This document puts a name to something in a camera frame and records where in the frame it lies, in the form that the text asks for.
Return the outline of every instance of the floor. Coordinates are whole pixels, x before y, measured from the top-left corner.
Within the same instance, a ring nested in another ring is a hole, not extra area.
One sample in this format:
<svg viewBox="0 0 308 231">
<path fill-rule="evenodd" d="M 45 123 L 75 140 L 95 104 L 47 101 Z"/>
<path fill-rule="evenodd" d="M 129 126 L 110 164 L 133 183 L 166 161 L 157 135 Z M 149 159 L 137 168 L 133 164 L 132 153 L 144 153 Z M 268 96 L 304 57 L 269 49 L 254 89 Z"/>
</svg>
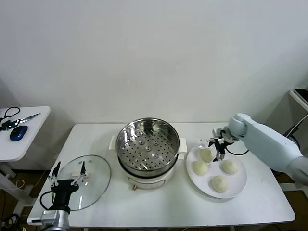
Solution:
<svg viewBox="0 0 308 231">
<path fill-rule="evenodd" d="M 17 172 L 17 176 L 12 179 L 12 182 L 16 182 L 19 179 L 23 179 L 26 184 L 35 185 L 37 181 L 42 176 L 40 182 L 37 186 L 31 191 L 31 197 L 37 197 L 49 172 L 35 172 L 35 171 L 21 171 Z M 282 173 L 275 173 L 276 179 L 279 183 L 290 183 L 293 182 L 287 175 Z M 261 231 L 308 231 L 308 200 L 305 195 L 301 191 L 297 192 L 285 192 L 286 197 L 288 198 L 295 214 L 296 220 L 290 223 L 283 224 L 270 224 L 266 227 L 262 228 Z M 4 190 L 0 191 L 0 212 L 3 218 L 9 216 L 15 206 L 17 204 L 17 200 L 10 196 L 8 193 L 5 193 L 5 207 L 4 207 Z M 28 226 L 26 223 L 27 215 L 30 213 L 31 207 L 25 208 L 23 210 L 21 219 L 20 219 L 20 227 L 25 228 L 23 231 L 39 231 L 41 227 Z M 236 231 L 240 231 L 243 227 L 235 227 Z M 253 230 L 252 226 L 246 227 L 247 230 Z M 73 231 L 82 231 L 80 228 L 72 228 Z M 90 231 L 100 231 L 100 229 L 89 229 Z M 126 229 L 117 230 L 112 229 L 113 231 L 126 231 Z M 183 229 L 168 229 L 168 231 L 182 231 Z M 185 231 L 229 231 L 229 227 L 219 227 L 219 228 L 189 228 L 185 229 Z"/>
</svg>

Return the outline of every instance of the robotic arm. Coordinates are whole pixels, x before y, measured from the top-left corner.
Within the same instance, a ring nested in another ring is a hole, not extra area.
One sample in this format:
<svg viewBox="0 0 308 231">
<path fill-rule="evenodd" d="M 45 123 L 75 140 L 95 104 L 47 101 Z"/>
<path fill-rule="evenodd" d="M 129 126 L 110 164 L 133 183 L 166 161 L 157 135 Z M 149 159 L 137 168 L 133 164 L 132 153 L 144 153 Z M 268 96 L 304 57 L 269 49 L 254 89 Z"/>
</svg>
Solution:
<svg viewBox="0 0 308 231">
<path fill-rule="evenodd" d="M 227 146 L 242 140 L 245 146 L 271 169 L 288 174 L 292 179 L 308 185 L 308 158 L 297 145 L 273 129 L 259 124 L 250 116 L 238 113 L 224 129 L 215 129 L 210 144 L 214 144 L 221 161 Z"/>
</svg>

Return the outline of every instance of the white table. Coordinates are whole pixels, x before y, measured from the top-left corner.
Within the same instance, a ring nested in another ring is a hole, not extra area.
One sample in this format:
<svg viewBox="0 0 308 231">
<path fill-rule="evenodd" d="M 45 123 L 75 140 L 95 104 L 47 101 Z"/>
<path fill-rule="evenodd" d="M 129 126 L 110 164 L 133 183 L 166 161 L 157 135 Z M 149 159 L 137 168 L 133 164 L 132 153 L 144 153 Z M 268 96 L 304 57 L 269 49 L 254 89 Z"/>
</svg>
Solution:
<svg viewBox="0 0 308 231">
<path fill-rule="evenodd" d="M 173 124 L 180 137 L 187 140 L 188 149 L 209 138 L 213 128 L 223 128 L 226 123 Z M 185 160 L 175 164 L 173 178 L 163 187 L 153 190 L 133 191 L 118 163 L 116 152 L 108 150 L 110 139 L 124 124 L 78 124 L 71 131 L 55 165 L 62 167 L 72 159 L 87 154 L 103 156 L 109 162 L 112 177 L 109 188 L 94 205 L 73 211 L 69 215 L 72 227 L 105 228 L 158 228 L 233 226 L 287 222 L 295 214 L 285 198 L 271 170 L 252 153 L 239 158 L 247 170 L 246 188 L 235 198 L 221 200 L 207 196 L 194 186 L 184 167 Z M 237 142 L 231 151 L 245 151 Z M 45 182 L 40 195 L 50 190 Z M 43 202 L 51 205 L 46 195 Z M 43 208 L 39 201 L 28 217 L 28 224 L 39 219 Z"/>
<path fill-rule="evenodd" d="M 4 117 L 6 109 L 7 108 L 0 109 L 1 117 Z M 32 205 L 34 199 L 28 195 L 31 186 L 28 186 L 24 191 L 18 190 L 15 184 L 13 184 L 8 179 L 9 176 L 14 177 L 15 173 L 12 172 L 10 168 L 5 165 L 4 162 L 17 161 L 24 157 L 30 144 L 34 140 L 38 131 L 45 122 L 48 114 L 50 113 L 50 107 L 21 107 L 20 113 L 11 118 L 11 121 L 15 121 L 21 118 L 32 116 L 37 113 L 40 113 L 40 115 L 22 124 L 27 125 L 28 130 L 20 141 L 10 140 L 10 133 L 12 129 L 10 129 L 9 131 L 0 131 L 0 162 L 2 162 L 0 165 L 0 169 L 7 174 L 6 176 L 0 174 L 0 188 L 5 190 L 7 193 L 12 195 L 19 201 L 16 206 L 15 212 L 21 212 L 22 207 L 26 205 Z"/>
</svg>

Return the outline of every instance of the dough ball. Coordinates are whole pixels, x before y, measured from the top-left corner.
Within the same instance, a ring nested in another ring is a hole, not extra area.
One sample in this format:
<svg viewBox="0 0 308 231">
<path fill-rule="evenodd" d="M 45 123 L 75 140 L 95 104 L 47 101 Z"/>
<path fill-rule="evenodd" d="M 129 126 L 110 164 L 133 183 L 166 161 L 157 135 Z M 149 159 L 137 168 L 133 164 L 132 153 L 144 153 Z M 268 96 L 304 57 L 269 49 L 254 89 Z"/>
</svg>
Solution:
<svg viewBox="0 0 308 231">
<path fill-rule="evenodd" d="M 224 193 L 228 190 L 229 185 L 225 177 L 223 176 L 216 176 L 211 180 L 211 184 L 215 191 L 219 193 Z"/>
<path fill-rule="evenodd" d="M 239 166 L 236 162 L 225 160 L 222 162 L 222 170 L 229 175 L 234 175 L 239 171 Z"/>
<path fill-rule="evenodd" d="M 200 156 L 205 162 L 211 162 L 214 159 L 211 150 L 208 148 L 200 149 Z"/>
<path fill-rule="evenodd" d="M 206 173 L 208 173 L 208 166 L 203 161 L 194 161 L 192 163 L 192 167 L 195 174 L 199 176 L 204 176 Z"/>
</svg>

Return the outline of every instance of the computer mouse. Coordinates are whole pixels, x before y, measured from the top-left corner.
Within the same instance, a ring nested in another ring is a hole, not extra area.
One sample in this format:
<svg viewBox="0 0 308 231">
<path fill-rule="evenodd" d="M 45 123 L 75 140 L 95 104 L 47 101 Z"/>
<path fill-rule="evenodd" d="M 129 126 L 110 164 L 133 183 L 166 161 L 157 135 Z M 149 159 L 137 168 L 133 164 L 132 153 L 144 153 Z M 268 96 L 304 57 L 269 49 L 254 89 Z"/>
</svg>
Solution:
<svg viewBox="0 0 308 231">
<path fill-rule="evenodd" d="M 27 132 L 27 130 L 28 130 L 28 126 L 26 126 L 26 125 L 21 125 L 21 126 L 15 127 L 11 131 L 10 139 L 12 141 L 19 141 L 19 140 L 21 140 L 24 137 L 24 135 Z"/>
</svg>

